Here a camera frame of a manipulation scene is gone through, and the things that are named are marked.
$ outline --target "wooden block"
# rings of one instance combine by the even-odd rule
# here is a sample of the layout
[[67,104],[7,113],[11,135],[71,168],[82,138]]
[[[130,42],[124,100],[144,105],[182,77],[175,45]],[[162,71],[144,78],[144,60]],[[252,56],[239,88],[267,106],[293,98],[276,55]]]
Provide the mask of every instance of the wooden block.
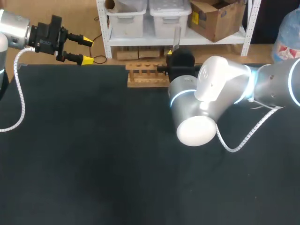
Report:
[[137,47],[121,47],[117,50],[117,60],[137,60]]
[[160,57],[160,48],[156,46],[140,46],[139,58],[153,58]]

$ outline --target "cardboard box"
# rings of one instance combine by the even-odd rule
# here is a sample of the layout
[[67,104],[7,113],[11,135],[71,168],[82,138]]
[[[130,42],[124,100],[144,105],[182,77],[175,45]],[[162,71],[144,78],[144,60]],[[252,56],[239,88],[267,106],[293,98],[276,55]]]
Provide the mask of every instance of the cardboard box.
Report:
[[247,0],[192,0],[191,29],[217,42],[240,30]]

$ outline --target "shelf leg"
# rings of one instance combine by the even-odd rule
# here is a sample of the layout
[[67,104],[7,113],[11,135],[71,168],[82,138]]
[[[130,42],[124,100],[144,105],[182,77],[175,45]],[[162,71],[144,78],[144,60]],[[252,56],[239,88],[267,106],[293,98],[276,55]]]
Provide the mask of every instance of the shelf leg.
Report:
[[245,37],[245,41],[244,41],[244,44],[243,44],[242,52],[240,54],[241,56],[247,56],[248,55],[248,51],[249,51],[249,47],[250,47],[250,44],[251,44],[251,39],[252,39],[252,35],[253,35],[253,31],[254,31],[258,11],[259,11],[259,7],[261,5],[261,0],[254,0],[253,2],[251,1],[251,3],[252,3],[251,15],[248,19],[246,37]]

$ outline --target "wooden floor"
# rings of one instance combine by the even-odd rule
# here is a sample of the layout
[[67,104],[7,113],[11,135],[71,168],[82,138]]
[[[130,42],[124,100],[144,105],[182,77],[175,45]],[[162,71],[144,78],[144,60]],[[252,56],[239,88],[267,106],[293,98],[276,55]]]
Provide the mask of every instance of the wooden floor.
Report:
[[[99,21],[94,21],[98,16],[96,0],[8,0],[7,11],[30,18],[31,24],[38,22],[49,23],[51,15],[59,15],[62,25],[75,34],[83,34],[93,39],[101,33]],[[241,45],[203,45],[192,46],[196,62],[204,62],[212,55],[220,55],[243,63],[271,63],[271,45],[252,45],[248,57],[240,57]],[[89,55],[89,48],[67,41],[65,50],[74,54]],[[6,68],[11,79],[13,77],[13,61],[19,50],[9,49]],[[92,54],[105,54],[102,38],[99,38],[93,48]],[[44,53],[27,53],[21,63],[28,64],[61,64],[55,57]],[[108,60],[108,64],[125,64],[125,61]]]

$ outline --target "black object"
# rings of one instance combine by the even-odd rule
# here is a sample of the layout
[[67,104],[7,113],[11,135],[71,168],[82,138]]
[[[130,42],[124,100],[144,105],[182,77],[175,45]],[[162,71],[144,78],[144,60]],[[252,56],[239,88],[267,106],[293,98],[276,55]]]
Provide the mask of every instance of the black object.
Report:
[[187,48],[178,48],[166,57],[166,67],[157,67],[158,72],[166,72],[170,82],[182,75],[195,75],[195,58]]
[[83,55],[74,55],[63,51],[64,43],[67,39],[77,42],[79,45],[91,47],[93,42],[84,40],[83,35],[68,33],[68,30],[61,27],[62,18],[52,15],[50,24],[39,22],[37,26],[31,27],[29,46],[35,47],[36,52],[42,52],[54,55],[58,52],[57,61],[65,60],[76,62],[81,65]]
[[[25,119],[0,133],[1,225],[299,223],[298,109],[276,112],[231,154],[217,138],[181,144],[167,89],[128,89],[123,66],[29,65],[19,79]],[[0,128],[20,111],[13,81]],[[228,145],[265,113],[228,109],[218,123]]]

